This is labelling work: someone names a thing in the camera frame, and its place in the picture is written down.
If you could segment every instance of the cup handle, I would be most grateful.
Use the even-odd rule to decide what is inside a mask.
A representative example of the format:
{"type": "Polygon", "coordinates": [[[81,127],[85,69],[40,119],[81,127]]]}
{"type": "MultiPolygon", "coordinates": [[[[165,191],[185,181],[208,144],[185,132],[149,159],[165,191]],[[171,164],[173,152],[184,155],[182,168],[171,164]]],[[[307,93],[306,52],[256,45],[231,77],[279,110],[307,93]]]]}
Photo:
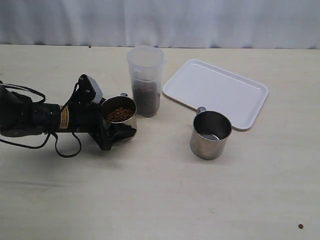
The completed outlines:
{"type": "Polygon", "coordinates": [[[196,110],[196,114],[198,115],[199,113],[202,113],[204,111],[206,111],[207,109],[204,106],[198,107],[198,109],[196,110]]]}

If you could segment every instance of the white curtain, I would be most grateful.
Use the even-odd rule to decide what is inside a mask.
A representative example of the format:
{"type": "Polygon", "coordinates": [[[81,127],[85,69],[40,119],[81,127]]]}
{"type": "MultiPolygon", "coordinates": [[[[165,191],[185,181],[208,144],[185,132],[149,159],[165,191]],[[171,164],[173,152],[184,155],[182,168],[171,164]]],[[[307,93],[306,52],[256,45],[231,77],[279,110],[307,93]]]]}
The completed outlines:
{"type": "Polygon", "coordinates": [[[320,0],[0,0],[0,43],[320,49],[320,0]]]}

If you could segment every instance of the plastic cup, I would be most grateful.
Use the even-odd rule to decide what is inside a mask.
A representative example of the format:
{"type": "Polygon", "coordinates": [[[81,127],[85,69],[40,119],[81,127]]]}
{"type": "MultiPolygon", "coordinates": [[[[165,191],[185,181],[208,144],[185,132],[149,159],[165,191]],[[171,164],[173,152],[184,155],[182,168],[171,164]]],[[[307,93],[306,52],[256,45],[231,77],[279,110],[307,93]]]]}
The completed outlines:
{"type": "Polygon", "coordinates": [[[152,117],[160,107],[164,53],[153,46],[136,46],[127,53],[127,61],[136,113],[152,117]]]}

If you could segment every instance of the yellow label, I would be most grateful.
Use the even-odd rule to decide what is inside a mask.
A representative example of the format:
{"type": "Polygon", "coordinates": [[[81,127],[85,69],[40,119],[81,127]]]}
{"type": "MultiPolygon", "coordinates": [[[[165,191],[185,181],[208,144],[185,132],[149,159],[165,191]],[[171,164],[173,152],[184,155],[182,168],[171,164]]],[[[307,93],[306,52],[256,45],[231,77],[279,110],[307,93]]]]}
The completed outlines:
{"type": "Polygon", "coordinates": [[[60,115],[60,129],[67,129],[69,125],[69,109],[68,106],[66,106],[63,111],[61,112],[60,115]]]}

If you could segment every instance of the stainless steel cup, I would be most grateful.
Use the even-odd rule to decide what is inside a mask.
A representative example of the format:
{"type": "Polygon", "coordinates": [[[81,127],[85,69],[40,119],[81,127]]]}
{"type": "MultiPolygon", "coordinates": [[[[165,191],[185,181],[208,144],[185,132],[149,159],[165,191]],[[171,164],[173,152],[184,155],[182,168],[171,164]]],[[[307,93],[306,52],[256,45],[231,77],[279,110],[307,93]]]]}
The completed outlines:
{"type": "MultiPolygon", "coordinates": [[[[137,129],[137,106],[135,104],[135,101],[133,101],[126,93],[121,93],[120,96],[114,96],[111,98],[108,98],[102,103],[102,114],[104,118],[103,126],[104,129],[109,129],[111,125],[127,125],[131,126],[133,129],[137,129]],[[126,121],[122,122],[111,122],[107,121],[107,115],[114,110],[118,108],[126,108],[130,109],[134,112],[134,115],[130,117],[126,121]]],[[[126,138],[124,141],[130,140],[133,137],[126,138]]]]}
{"type": "Polygon", "coordinates": [[[191,150],[202,159],[216,159],[222,154],[231,132],[232,125],[228,118],[219,112],[199,107],[193,120],[191,150]]]}

